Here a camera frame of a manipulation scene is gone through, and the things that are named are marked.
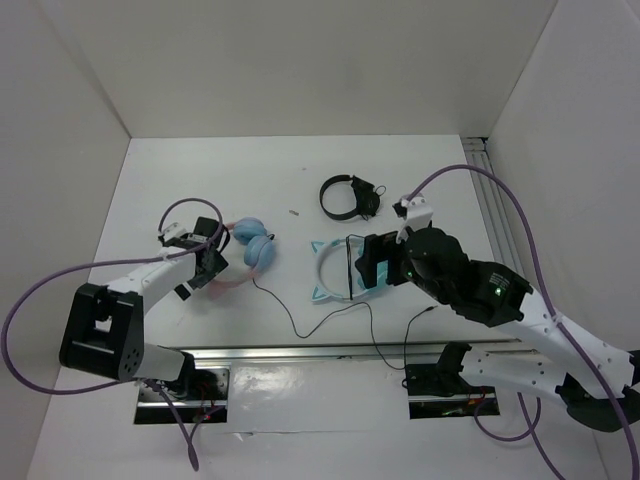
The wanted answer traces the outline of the pink blue cat-ear headphones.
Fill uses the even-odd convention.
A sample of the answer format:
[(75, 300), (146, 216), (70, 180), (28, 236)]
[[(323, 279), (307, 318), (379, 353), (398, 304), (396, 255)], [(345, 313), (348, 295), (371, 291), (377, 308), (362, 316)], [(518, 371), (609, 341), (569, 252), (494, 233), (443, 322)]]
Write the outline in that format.
[(212, 280), (209, 294), (212, 299), (246, 282), (253, 281), (269, 268), (276, 254), (275, 235), (269, 233), (264, 223), (254, 217), (244, 217), (224, 225), (229, 237), (245, 247), (244, 264), (248, 271), (234, 280)]

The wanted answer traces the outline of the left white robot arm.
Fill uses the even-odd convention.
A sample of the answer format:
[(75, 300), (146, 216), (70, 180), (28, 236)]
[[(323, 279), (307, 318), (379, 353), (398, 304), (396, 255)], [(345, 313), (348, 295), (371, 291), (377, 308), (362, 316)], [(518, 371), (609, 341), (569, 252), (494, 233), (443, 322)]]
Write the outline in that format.
[(228, 263), (219, 249), (229, 239), (228, 228), (214, 219), (198, 218), (191, 232), (174, 223), (159, 235), (158, 262), (79, 287), (59, 351), (62, 366), (119, 382), (150, 379), (176, 399), (193, 394), (194, 357), (147, 343), (144, 318), (167, 295), (186, 300), (221, 273)]

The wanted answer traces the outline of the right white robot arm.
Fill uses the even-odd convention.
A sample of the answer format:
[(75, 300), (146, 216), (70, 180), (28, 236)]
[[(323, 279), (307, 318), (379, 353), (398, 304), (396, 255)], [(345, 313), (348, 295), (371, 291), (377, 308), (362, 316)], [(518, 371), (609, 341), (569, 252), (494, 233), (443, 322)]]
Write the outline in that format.
[(639, 354), (617, 349), (560, 314), (509, 267), (470, 259), (459, 242), (427, 227), (369, 235), (355, 262), (365, 287), (411, 283), (466, 320), (496, 329), (537, 350), (543, 361), (505, 360), (464, 342), (450, 342), (421, 374), (407, 368), (407, 385), (425, 395), (452, 396), (481, 387), (510, 388), (565, 406), (578, 423), (615, 432), (639, 420)]

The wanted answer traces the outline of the black headphones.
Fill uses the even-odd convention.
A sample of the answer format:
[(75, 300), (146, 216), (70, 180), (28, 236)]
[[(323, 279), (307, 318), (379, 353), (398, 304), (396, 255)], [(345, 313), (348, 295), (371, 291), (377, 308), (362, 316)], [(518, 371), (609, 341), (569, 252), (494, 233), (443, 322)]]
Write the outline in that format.
[[(342, 212), (328, 209), (324, 202), (327, 191), (339, 184), (349, 186), (352, 198), (351, 208)], [(381, 197), (386, 190), (385, 185), (374, 185), (355, 175), (340, 174), (324, 181), (319, 189), (318, 201), (323, 213), (333, 221), (347, 222), (355, 218), (369, 220), (378, 214), (382, 204)]]

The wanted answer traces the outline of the white teal cat-ear headphones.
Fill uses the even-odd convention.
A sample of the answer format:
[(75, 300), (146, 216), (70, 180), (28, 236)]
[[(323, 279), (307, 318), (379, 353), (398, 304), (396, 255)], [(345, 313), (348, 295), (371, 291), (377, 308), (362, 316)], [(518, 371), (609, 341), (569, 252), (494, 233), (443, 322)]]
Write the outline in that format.
[(315, 261), (312, 303), (354, 301), (386, 286), (387, 262), (377, 266), (378, 283), (372, 288), (364, 286), (362, 276), (356, 271), (355, 261), (364, 255), (362, 236), (348, 235), (335, 240), (312, 241), (311, 248)]

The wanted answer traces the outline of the aluminium table edge rail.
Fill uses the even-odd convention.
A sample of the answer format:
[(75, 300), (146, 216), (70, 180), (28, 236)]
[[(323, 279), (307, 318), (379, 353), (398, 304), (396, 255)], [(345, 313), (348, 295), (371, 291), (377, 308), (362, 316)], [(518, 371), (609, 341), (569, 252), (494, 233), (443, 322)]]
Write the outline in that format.
[(286, 363), (333, 360), (381, 360), (402, 361), (404, 357), (438, 356), (447, 345), (444, 342), (408, 342), (333, 345), (284, 345), (248, 347), (180, 347), (194, 356), (202, 365), (231, 364), (234, 362)]

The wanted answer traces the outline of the aluminium side rail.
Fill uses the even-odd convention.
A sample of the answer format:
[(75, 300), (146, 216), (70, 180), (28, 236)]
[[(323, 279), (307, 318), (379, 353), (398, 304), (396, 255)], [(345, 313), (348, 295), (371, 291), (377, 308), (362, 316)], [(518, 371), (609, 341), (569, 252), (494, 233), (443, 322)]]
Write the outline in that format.
[[(462, 137), (461, 143), (469, 165), (494, 174), (484, 138)], [(524, 270), (507, 218), (501, 188), (493, 180), (479, 173), (472, 172), (471, 178), (495, 259), (517, 273), (523, 274)]]

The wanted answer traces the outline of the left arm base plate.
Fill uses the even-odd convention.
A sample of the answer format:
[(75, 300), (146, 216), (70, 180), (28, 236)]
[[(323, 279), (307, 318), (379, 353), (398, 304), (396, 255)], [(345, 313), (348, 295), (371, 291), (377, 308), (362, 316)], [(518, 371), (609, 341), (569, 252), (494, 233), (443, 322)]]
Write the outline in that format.
[[(197, 369), (195, 379), (184, 393), (170, 390), (162, 382), (159, 387), (171, 399), (186, 425), (198, 422), (222, 424), (227, 422), (230, 369), (215, 366)], [(175, 424), (176, 419), (162, 395), (147, 385), (141, 385), (134, 416), (135, 425)]]

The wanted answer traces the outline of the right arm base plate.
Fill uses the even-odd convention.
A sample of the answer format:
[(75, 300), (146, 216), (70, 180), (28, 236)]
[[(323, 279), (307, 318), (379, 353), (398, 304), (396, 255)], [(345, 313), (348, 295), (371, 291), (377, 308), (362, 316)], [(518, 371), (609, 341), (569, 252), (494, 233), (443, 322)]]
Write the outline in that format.
[(448, 384), (435, 364), (407, 365), (402, 385), (412, 420), (473, 417), (477, 406), (481, 406), (480, 416), (500, 414), (493, 387), (473, 387), (461, 380)]

